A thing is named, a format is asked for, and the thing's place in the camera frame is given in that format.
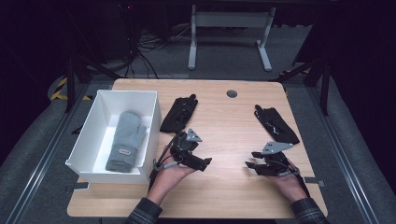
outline gray oven mitt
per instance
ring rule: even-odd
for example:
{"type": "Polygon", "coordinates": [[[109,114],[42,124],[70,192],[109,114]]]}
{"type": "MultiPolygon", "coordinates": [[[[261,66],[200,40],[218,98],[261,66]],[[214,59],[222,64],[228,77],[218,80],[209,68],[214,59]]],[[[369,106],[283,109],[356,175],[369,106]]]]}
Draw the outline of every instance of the gray oven mitt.
{"type": "Polygon", "coordinates": [[[120,114],[106,170],[131,172],[146,129],[147,127],[141,125],[141,118],[135,112],[125,111],[120,114]]]}

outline light wood table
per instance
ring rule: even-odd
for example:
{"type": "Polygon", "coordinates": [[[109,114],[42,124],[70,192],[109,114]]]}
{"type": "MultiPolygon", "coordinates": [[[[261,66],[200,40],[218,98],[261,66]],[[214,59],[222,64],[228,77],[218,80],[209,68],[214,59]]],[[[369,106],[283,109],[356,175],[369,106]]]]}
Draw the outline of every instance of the light wood table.
{"type": "MultiPolygon", "coordinates": [[[[213,158],[204,172],[187,176],[163,201],[161,217],[191,218],[293,218],[290,203],[264,176],[248,169],[245,161],[252,151],[261,151],[272,137],[253,115],[254,105],[274,107],[296,132],[301,143],[284,151],[300,168],[302,176],[313,177],[304,143],[290,110],[283,87],[275,82],[119,79],[116,91],[157,91],[163,118],[178,97],[197,95],[188,128],[203,139],[193,151],[200,158],[213,158]],[[235,98],[226,92],[237,92],[235,98]]],[[[158,155],[172,134],[161,133],[158,155]]],[[[318,184],[306,184],[311,197],[327,216],[318,184]]],[[[148,186],[91,184],[75,190],[67,212],[72,217],[127,217],[148,186]]]]}

